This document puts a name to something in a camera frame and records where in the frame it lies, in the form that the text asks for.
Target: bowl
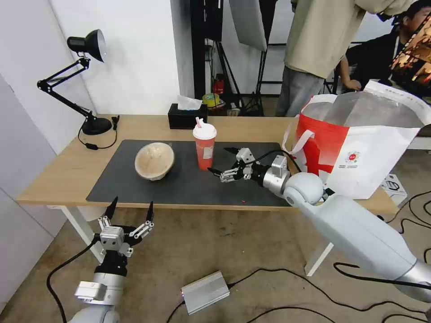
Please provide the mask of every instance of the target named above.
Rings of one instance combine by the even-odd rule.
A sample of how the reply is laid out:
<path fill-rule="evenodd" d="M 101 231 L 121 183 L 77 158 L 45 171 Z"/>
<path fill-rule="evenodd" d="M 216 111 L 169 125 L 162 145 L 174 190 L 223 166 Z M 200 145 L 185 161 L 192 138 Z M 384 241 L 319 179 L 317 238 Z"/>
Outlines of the bowl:
<path fill-rule="evenodd" d="M 135 157 L 135 170 L 142 178 L 155 181 L 162 179 L 174 164 L 172 148 L 160 142 L 142 147 Z"/>

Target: red cup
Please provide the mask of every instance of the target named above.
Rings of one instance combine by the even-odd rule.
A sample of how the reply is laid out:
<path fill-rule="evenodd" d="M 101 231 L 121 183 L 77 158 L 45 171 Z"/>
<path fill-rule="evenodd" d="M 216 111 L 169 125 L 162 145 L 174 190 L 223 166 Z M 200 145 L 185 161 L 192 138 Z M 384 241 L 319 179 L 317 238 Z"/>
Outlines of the red cup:
<path fill-rule="evenodd" d="M 198 164 L 201 170 L 208 170 L 212 166 L 212 157 L 214 153 L 214 143 L 217 136 L 217 130 L 213 125 L 204 123 L 199 119 L 199 127 L 193 129 L 193 137 L 196 142 L 196 153 L 198 155 Z"/>

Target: black desk mat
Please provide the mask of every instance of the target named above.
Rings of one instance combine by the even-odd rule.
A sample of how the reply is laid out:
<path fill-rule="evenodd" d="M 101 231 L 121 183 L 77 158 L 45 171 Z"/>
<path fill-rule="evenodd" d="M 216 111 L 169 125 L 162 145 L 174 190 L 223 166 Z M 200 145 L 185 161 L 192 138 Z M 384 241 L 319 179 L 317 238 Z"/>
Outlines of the black desk mat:
<path fill-rule="evenodd" d="M 116 196 L 122 203 L 189 204 L 189 205 L 258 205 L 289 206 L 286 201 L 252 180 L 221 183 L 209 171 L 198 168 L 194 141 L 163 141 L 172 146 L 175 162 L 159 181 L 141 178 L 135 171 L 139 149 L 153 141 L 124 140 L 91 190 L 88 201 L 111 202 Z M 249 147 L 255 158 L 269 150 L 280 149 L 277 143 L 216 142 L 213 167 L 228 170 L 235 155 L 224 147 Z M 261 162 L 270 165 L 276 154 Z"/>

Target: wooden table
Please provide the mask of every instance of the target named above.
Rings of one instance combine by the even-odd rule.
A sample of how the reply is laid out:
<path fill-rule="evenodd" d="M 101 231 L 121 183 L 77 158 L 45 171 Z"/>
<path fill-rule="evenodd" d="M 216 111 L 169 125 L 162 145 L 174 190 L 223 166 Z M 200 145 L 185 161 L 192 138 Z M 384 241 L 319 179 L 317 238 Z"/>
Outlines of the wooden table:
<path fill-rule="evenodd" d="M 281 143 L 286 128 L 296 120 L 293 118 L 209 117 L 208 122 L 217 129 L 216 141 Z M 114 132 L 109 131 L 98 136 L 83 134 L 81 136 L 84 142 L 88 141 L 103 147 L 113 141 Z M 21 204 L 56 205 L 64 212 L 83 240 L 89 244 L 94 232 L 82 214 L 82 210 L 84 210 L 82 207 L 88 209 L 89 207 L 106 207 L 108 205 L 108 203 L 90 202 L 86 198 L 124 139 L 194 140 L 191 130 L 169 129 L 166 116 L 123 115 L 118 126 L 118 140 L 113 147 L 94 151 L 85 148 L 75 138 L 21 194 L 17 201 Z M 359 203 L 375 214 L 394 214 L 397 211 L 395 204 L 380 188 L 370 199 L 359 201 Z M 155 208 L 170 209 L 283 211 L 286 214 L 298 212 L 297 209 L 291 207 L 247 205 L 155 204 L 154 206 Z M 148 204 L 118 203 L 118 207 L 146 208 Z M 102 214 L 101 209 L 94 210 Z M 331 248 L 331 244 L 324 241 L 311 261 L 308 261 L 307 274 L 313 274 Z M 102 262 L 101 245 L 95 245 L 92 251 L 96 258 Z"/>

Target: gray pants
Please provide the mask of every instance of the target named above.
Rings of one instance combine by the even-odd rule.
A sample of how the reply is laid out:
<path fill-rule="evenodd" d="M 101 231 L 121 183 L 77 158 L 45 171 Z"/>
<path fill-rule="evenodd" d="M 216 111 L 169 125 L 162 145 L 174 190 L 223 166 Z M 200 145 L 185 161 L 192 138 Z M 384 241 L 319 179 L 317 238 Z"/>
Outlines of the gray pants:
<path fill-rule="evenodd" d="M 284 67 L 283 84 L 278 99 L 276 117 L 294 117 L 313 95 L 319 94 L 323 79 L 310 73 Z"/>

